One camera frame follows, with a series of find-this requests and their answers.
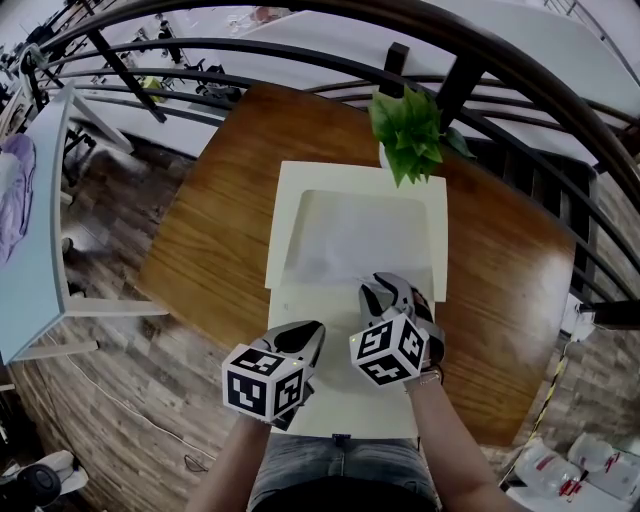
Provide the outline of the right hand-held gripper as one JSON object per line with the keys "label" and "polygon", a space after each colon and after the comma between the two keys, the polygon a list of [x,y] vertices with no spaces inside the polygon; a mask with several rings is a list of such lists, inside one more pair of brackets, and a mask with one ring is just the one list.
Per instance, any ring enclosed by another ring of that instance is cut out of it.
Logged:
{"label": "right hand-held gripper", "polygon": [[348,337],[352,366],[376,386],[395,385],[436,370],[445,355],[445,335],[427,301],[408,281],[389,272],[362,284],[363,329]]}

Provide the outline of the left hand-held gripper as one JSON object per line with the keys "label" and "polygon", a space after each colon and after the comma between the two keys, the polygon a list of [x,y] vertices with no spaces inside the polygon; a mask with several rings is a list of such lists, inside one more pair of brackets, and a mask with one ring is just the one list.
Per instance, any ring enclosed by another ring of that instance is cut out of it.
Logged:
{"label": "left hand-held gripper", "polygon": [[224,405],[288,430],[314,393],[309,379],[325,337],[321,322],[304,320],[271,328],[250,345],[238,345],[222,365]]}

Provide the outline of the white A4 paper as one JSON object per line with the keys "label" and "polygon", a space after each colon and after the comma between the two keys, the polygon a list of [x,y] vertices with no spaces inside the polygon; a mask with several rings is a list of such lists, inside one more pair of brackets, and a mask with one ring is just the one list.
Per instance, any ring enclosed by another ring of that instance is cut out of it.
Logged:
{"label": "white A4 paper", "polygon": [[433,285],[427,208],[408,198],[306,191],[287,252],[284,284],[346,285],[377,272]]}

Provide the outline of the person's right forearm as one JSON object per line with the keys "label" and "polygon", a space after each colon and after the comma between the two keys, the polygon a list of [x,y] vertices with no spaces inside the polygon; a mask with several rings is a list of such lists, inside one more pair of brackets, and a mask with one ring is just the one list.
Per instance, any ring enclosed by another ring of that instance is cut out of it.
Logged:
{"label": "person's right forearm", "polygon": [[509,501],[479,446],[454,410],[439,376],[405,383],[427,465],[448,512],[500,512]]}

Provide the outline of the person's left forearm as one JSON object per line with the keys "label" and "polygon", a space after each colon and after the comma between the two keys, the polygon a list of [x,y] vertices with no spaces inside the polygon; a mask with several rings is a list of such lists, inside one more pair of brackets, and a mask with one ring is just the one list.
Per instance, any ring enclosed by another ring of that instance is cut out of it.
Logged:
{"label": "person's left forearm", "polygon": [[185,512],[246,512],[271,426],[240,415]]}

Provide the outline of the person's grey denim shorts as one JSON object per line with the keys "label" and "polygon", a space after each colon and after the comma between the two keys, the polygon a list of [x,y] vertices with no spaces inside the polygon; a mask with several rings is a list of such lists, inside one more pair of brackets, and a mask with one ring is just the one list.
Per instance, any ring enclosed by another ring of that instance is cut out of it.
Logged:
{"label": "person's grey denim shorts", "polygon": [[346,439],[273,434],[256,477],[247,512],[268,493],[325,477],[398,485],[433,500],[435,485],[412,439]]}

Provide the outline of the person's shirt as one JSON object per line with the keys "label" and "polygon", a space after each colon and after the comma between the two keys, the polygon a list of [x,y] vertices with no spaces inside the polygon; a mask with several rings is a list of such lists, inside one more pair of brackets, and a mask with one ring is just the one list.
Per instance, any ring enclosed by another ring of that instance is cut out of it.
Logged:
{"label": "person's shirt", "polygon": [[402,486],[325,477],[268,493],[250,512],[438,512],[433,500]]}

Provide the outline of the green potted plant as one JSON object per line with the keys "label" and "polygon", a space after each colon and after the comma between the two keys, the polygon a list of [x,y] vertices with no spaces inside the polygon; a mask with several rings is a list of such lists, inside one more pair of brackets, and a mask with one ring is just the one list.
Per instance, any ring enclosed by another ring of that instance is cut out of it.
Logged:
{"label": "green potted plant", "polygon": [[442,111],[426,92],[405,87],[401,98],[393,98],[376,91],[368,112],[373,135],[397,185],[404,179],[412,184],[427,182],[443,163],[442,145],[466,158],[475,157],[458,130],[441,126]]}

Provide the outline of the yellow black striped tape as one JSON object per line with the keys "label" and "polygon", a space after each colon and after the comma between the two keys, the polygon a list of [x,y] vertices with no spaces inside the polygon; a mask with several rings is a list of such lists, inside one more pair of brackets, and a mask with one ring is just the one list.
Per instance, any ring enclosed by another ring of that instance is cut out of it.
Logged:
{"label": "yellow black striped tape", "polygon": [[542,423],[542,420],[545,416],[545,413],[549,407],[549,404],[553,398],[555,389],[556,389],[556,385],[558,383],[558,380],[560,379],[560,376],[562,375],[562,373],[564,372],[566,365],[567,365],[567,351],[568,348],[574,343],[574,341],[572,341],[571,339],[567,342],[567,344],[564,346],[562,352],[561,352],[561,356],[559,358],[559,361],[557,363],[553,378],[551,380],[551,384],[550,387],[548,389],[547,395],[545,397],[545,400],[542,404],[542,407],[536,417],[536,420],[532,426],[531,429],[531,433],[529,436],[529,439],[533,439],[540,427],[540,424]]}

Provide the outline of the white power adapter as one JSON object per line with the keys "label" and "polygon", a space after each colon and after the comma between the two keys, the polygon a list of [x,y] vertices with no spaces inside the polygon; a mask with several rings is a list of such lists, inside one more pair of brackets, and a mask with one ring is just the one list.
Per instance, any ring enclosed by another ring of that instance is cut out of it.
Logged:
{"label": "white power adapter", "polygon": [[583,304],[576,307],[576,322],[571,340],[577,343],[585,341],[595,330],[595,312],[584,309]]}

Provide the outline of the light blue table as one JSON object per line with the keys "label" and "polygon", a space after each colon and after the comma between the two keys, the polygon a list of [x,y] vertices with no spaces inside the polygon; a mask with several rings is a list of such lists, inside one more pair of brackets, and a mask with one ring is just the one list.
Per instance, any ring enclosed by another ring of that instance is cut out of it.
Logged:
{"label": "light blue table", "polygon": [[151,301],[73,297],[65,275],[61,231],[61,178],[64,143],[75,107],[127,153],[132,145],[100,119],[66,84],[26,130],[35,145],[34,194],[26,236],[0,269],[0,356],[4,363],[90,352],[94,342],[34,347],[47,331],[71,317],[140,317],[166,315]]}

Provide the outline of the white red-printed plastic bag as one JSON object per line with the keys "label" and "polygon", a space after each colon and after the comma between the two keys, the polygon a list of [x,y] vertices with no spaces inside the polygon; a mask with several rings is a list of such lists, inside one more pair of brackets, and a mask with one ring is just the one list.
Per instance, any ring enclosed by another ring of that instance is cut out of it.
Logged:
{"label": "white red-printed plastic bag", "polygon": [[587,482],[599,490],[629,503],[640,498],[640,455],[582,433],[569,448],[567,458],[586,471]]}

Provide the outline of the black curved metal railing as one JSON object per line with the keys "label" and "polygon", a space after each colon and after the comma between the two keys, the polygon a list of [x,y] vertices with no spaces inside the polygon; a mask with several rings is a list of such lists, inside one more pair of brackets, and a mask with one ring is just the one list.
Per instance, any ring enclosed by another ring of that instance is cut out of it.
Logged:
{"label": "black curved metal railing", "polygon": [[576,244],[571,293],[595,323],[640,330],[640,241],[606,209],[600,179],[640,214],[631,136],[640,119],[573,91],[522,49],[424,0],[265,0],[212,34],[182,30],[240,0],[134,0],[35,34],[35,94],[72,78],[96,101],[220,126],[257,84],[366,110],[379,91],[424,91],[482,165],[555,215]]}

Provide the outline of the black round device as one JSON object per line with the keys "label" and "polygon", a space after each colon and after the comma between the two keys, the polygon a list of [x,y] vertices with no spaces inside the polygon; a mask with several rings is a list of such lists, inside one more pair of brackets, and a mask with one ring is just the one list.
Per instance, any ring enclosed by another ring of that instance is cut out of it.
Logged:
{"label": "black round device", "polygon": [[44,464],[32,464],[21,469],[16,477],[20,493],[32,504],[46,506],[61,494],[58,474]]}

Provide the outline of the purple cloth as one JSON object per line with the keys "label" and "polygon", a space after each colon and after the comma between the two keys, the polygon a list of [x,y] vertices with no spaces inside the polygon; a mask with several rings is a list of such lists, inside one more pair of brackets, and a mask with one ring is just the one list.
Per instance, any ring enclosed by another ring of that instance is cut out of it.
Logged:
{"label": "purple cloth", "polygon": [[17,133],[0,144],[0,268],[26,236],[36,168],[34,142]]}

